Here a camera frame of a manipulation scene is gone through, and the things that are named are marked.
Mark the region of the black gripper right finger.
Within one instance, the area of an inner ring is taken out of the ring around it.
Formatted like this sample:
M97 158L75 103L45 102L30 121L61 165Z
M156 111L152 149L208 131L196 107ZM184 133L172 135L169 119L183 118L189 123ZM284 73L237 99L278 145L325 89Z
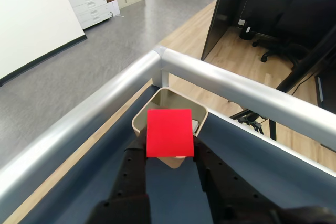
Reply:
M335 223L324 207L281 208L256 190L197 137L194 157L213 223Z

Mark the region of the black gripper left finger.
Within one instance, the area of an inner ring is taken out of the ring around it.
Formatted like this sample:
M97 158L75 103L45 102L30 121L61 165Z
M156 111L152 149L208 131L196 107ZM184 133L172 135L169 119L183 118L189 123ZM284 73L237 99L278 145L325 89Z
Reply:
M146 128L124 150L112 190L93 208L88 223L151 223L145 164Z

